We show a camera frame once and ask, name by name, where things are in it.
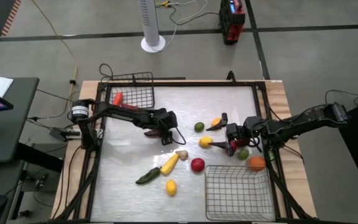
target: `red power tool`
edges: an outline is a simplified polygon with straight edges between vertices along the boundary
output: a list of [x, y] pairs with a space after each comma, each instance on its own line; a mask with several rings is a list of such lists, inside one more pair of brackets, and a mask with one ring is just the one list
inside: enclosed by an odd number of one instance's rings
[[232, 45], [239, 40], [242, 26], [246, 22], [246, 12], [241, 0], [222, 0], [219, 10], [219, 26], [223, 42]]

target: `yellow lemon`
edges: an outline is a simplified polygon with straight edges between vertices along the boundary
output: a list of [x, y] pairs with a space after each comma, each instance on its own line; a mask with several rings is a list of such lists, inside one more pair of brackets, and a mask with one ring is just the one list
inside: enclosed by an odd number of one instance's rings
[[212, 123], [211, 123], [211, 127], [213, 127], [213, 126], [219, 124], [219, 122], [221, 122], [221, 118], [215, 118], [215, 119], [212, 121]]
[[210, 147], [209, 143], [211, 142], [213, 142], [212, 138], [206, 136], [206, 137], [202, 137], [198, 142], [198, 144], [203, 148], [207, 148]]
[[167, 190], [167, 194], [169, 196], [174, 196], [177, 193], [177, 185], [175, 181], [168, 180], [167, 184], [165, 185], [165, 189]]

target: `red tomato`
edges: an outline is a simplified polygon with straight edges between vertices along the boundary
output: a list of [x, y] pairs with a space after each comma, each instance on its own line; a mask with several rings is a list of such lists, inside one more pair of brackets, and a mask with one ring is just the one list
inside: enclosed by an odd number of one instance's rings
[[191, 169], [194, 172], [201, 172], [205, 168], [205, 162], [201, 158], [196, 158], [191, 161]]

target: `concrete floor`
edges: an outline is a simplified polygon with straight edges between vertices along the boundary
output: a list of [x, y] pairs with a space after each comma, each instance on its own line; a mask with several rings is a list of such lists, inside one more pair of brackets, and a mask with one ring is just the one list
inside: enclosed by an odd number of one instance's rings
[[[142, 30], [136, 0], [37, 2], [59, 34]], [[206, 11], [218, 12], [219, 2], [209, 0]], [[193, 7], [200, 8], [202, 3], [199, 0], [177, 7], [177, 16], [192, 14], [197, 10]], [[358, 1], [252, 0], [251, 3], [258, 27], [358, 24]], [[157, 10], [160, 30], [173, 29], [168, 20], [170, 11]], [[218, 18], [209, 15], [180, 29], [214, 29], [217, 23]], [[37, 35], [53, 32], [32, 2], [23, 0], [8, 36]], [[284, 81], [293, 114], [321, 104], [324, 92], [329, 89], [358, 93], [358, 29], [266, 32], [260, 33], [260, 38], [271, 79]], [[78, 83], [99, 80], [101, 63], [110, 64], [116, 74], [150, 71], [155, 77], [223, 79], [233, 70], [238, 79], [262, 79], [251, 33], [243, 33], [234, 46], [223, 45], [220, 34], [178, 35], [165, 52], [156, 55], [143, 52], [140, 40], [140, 37], [68, 40], [79, 65]], [[0, 42], [0, 75], [39, 77], [39, 88], [45, 91], [67, 96], [73, 65], [70, 54], [58, 40]], [[348, 109], [352, 107], [350, 96], [333, 93], [329, 99], [344, 103]], [[63, 109], [64, 103], [37, 93], [30, 115], [59, 114], [61, 110], [52, 107]], [[65, 116], [44, 123], [59, 127], [70, 124]], [[22, 134], [23, 142], [28, 138], [36, 143], [58, 142], [48, 135], [48, 130], [32, 124], [27, 124]], [[358, 170], [339, 132], [322, 128], [300, 136], [299, 141], [319, 218], [358, 223]]]

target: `metal wire basket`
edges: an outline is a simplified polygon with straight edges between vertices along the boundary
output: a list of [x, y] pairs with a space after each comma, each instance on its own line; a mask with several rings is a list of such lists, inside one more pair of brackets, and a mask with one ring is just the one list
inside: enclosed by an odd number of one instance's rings
[[135, 108], [154, 109], [153, 73], [140, 72], [124, 75], [113, 75], [109, 102], [112, 103], [117, 93], [124, 95], [123, 105]]
[[275, 219], [266, 169], [246, 166], [208, 166], [205, 169], [206, 217], [216, 221]]

